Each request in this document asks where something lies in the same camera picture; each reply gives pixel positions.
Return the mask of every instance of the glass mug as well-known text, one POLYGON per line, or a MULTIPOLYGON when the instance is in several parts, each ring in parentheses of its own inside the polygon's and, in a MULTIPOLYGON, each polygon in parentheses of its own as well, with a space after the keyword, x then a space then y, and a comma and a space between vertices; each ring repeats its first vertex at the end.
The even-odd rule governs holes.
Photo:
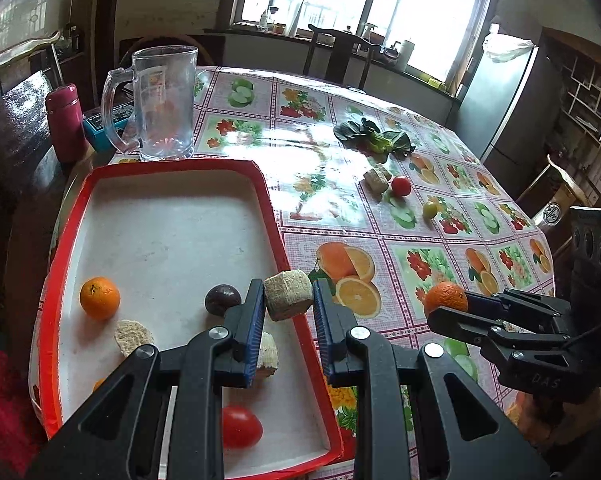
POLYGON ((101 116, 107 138, 121 152, 136 147, 145 161, 186 158, 194 150, 194 46, 153 46, 132 54, 132 66, 111 70, 104 83, 101 116), (136 135, 122 139, 112 122, 116 87, 134 84, 136 135))

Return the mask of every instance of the window sill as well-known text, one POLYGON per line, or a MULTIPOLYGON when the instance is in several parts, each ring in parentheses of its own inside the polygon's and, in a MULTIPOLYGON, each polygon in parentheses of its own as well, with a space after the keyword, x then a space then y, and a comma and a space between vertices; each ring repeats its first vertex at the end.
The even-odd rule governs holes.
MULTIPOLYGON (((293 41, 295 43, 303 43, 303 44, 308 44, 311 42, 311 40, 308 40, 306 38, 299 38, 299 37, 291 38, 290 36, 283 36, 282 34, 274 34, 272 32, 261 32, 259 30, 245 30, 242 28, 225 28, 225 29, 205 28, 204 32, 205 32, 205 34, 238 34, 238 35, 242 35, 242 36, 259 36, 261 38, 272 38, 272 39, 276 39, 276 40, 293 41)), ((320 48, 331 48, 331 45, 328 45, 325 43, 318 43, 317 46, 320 48)), ((361 59, 361 60, 365 60, 367 57, 367 56, 363 56, 361 54, 351 54, 351 56, 357 57, 358 59, 361 59)), ((426 83, 422 79, 417 78, 414 75, 411 75, 406 72, 401 72, 400 70, 397 70, 396 68, 394 68, 392 66, 388 66, 388 65, 386 65, 378 60, 375 60, 375 59, 372 60, 371 63, 376 66, 379 66, 381 68, 384 68, 385 70, 389 70, 389 72, 393 72, 395 74, 398 74, 398 75, 401 75, 408 79, 411 79, 412 81, 415 81, 415 82, 423 85, 424 87, 427 87, 429 90, 436 92, 437 94, 440 94, 442 96, 445 96, 446 98, 452 100, 453 102, 459 102, 454 96, 452 96, 446 92, 443 92, 439 88, 434 88, 433 86, 429 85, 428 83, 426 83)))

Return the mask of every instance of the pink thermos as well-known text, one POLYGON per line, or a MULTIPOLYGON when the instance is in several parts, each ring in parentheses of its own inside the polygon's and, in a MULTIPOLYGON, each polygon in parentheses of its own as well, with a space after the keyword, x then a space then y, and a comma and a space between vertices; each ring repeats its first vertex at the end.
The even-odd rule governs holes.
POLYGON ((78 162, 87 151, 87 139, 76 85, 70 83, 49 92, 45 107, 56 158, 63 165, 78 162))

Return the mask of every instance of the glass mug handle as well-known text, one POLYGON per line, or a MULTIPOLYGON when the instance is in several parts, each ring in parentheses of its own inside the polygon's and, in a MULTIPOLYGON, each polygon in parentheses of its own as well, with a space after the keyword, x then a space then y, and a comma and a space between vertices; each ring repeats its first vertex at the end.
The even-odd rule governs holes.
POLYGON ((122 153, 136 148, 138 146, 138 142, 126 142, 119 136, 116 128, 114 128, 114 122, 112 121, 114 93, 116 92, 116 87, 119 84, 133 81, 133 78, 134 69, 132 67, 127 69, 117 68, 116 70, 110 70, 107 74, 107 79, 104 82, 103 97, 101 100, 101 119, 103 120, 104 132, 114 147, 122 153))

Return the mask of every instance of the black chair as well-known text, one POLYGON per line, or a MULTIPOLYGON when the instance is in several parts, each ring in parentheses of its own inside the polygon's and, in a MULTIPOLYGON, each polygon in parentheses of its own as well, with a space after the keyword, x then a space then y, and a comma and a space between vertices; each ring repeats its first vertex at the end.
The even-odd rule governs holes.
POLYGON ((363 40, 360 36, 356 36, 349 32, 343 32, 342 30, 318 28, 314 27, 314 25, 309 25, 309 28, 314 35, 311 38, 311 44, 309 44, 309 52, 307 53, 307 60, 305 62, 305 68, 302 70, 302 75, 309 75, 309 67, 311 66, 311 61, 314 57, 315 44, 318 41, 318 35, 328 34, 329 36, 333 36, 335 40, 333 41, 333 47, 331 48, 331 56, 329 57, 329 63, 327 64, 327 71, 325 72, 324 79, 330 83, 342 85, 353 46, 356 44, 365 45, 367 47, 367 59, 365 60, 365 68, 362 70, 362 76, 360 76, 360 83, 358 84, 358 88, 362 90, 363 86, 365 86, 365 81, 367 80, 367 73, 369 73, 371 58, 375 52, 380 52, 380 45, 372 44, 367 40, 363 40))

